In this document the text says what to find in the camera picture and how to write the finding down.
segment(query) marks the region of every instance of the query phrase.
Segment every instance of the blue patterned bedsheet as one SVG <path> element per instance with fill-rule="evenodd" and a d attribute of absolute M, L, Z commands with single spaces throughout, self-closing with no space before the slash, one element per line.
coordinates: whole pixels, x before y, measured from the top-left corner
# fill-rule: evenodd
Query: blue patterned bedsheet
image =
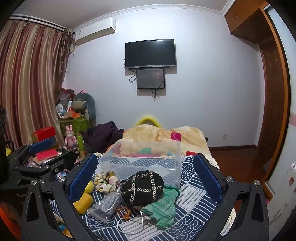
<path fill-rule="evenodd" d="M 176 201 L 176 216 L 173 226 L 166 230 L 158 230 L 153 223 L 145 223 L 144 230 L 139 234 L 126 235 L 119 232 L 116 228 L 117 221 L 120 219 L 118 214 L 112 216 L 108 223 L 103 223 L 96 218 L 85 214 L 82 219 L 90 230 L 103 241 L 160 241 L 160 240 L 179 240 L 191 241 L 194 236 L 201 230 L 203 225 L 210 218 L 211 214 L 217 207 L 204 189 L 202 182 L 193 168 L 193 156 L 182 156 L 182 175 L 180 186 L 180 197 Z M 91 196 L 95 203 L 102 200 L 103 195 L 94 191 Z M 60 216 L 55 201 L 51 201 L 53 211 Z M 139 216 L 139 211 L 132 209 L 131 217 Z M 121 221 L 119 226 L 125 232 L 136 232 L 140 230 L 141 222 L 138 221 Z M 221 236 L 228 233 L 230 229 L 229 222 L 221 232 Z"/>

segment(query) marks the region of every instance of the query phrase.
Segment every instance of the green box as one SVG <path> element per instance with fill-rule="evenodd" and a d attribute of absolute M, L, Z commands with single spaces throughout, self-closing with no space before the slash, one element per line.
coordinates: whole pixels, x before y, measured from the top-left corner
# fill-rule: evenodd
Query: green box
<path fill-rule="evenodd" d="M 69 117 L 69 118 L 62 118 L 59 119 L 59 123 L 61 126 L 62 135 L 66 136 L 66 126 L 72 125 L 74 135 L 77 136 L 77 134 L 80 131 L 86 131 L 89 127 L 89 122 L 87 121 L 85 115 L 79 116 L 79 117 Z"/>

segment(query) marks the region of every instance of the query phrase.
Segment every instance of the television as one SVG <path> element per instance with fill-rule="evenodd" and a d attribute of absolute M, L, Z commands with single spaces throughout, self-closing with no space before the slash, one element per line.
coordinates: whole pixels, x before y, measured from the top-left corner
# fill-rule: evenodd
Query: television
<path fill-rule="evenodd" d="M 164 89 L 164 68 L 137 69 L 137 89 Z"/>
<path fill-rule="evenodd" d="M 126 69 L 175 66 L 176 53 L 173 39 L 126 43 Z"/>

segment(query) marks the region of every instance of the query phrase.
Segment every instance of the bed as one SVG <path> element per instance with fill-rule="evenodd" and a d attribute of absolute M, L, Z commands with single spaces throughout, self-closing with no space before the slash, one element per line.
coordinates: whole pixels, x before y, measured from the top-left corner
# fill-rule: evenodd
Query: bed
<path fill-rule="evenodd" d="M 213 202 L 200 181 L 198 175 L 193 168 L 193 156 L 187 156 L 186 153 L 197 152 L 203 153 L 209 162 L 218 167 L 217 162 L 212 158 L 207 142 L 203 133 L 196 128 L 180 127 L 172 130 L 165 130 L 151 125 L 139 125 L 127 130 L 124 133 L 125 141 L 166 141 L 168 139 L 179 138 L 181 134 L 181 154 L 182 154 L 182 175 L 180 185 L 180 197 L 176 201 L 176 216 L 173 226 L 166 230 L 158 230 L 153 223 L 145 223 L 144 230 L 139 234 L 126 235 L 117 230 L 117 222 L 120 219 L 118 214 L 113 215 L 108 223 L 103 223 L 96 218 L 85 214 L 82 219 L 89 229 L 97 236 L 99 240 L 182 240 L 191 241 L 194 236 L 201 230 L 211 214 L 217 207 L 217 203 Z M 141 161 L 141 158 L 131 158 L 127 161 Z M 96 172 L 101 170 L 99 159 Z M 95 202 L 103 198 L 99 192 L 94 191 L 92 197 Z M 51 202 L 54 213 L 60 216 L 55 201 Z M 132 209 L 132 217 L 139 216 L 139 211 Z M 221 236 L 228 233 L 235 219 L 235 211 L 232 210 L 225 227 L 221 231 Z M 120 223 L 120 228 L 124 232 L 133 232 L 141 227 L 140 221 L 125 221 Z"/>

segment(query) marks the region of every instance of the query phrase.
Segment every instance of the wall-mounted air conditioner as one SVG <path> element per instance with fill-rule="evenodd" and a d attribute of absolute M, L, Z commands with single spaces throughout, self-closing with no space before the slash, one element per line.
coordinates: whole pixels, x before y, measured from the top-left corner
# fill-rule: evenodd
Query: wall-mounted air conditioner
<path fill-rule="evenodd" d="M 115 20 L 114 18 L 106 18 L 78 30 L 75 41 L 77 45 L 80 45 L 113 33 L 115 33 Z"/>

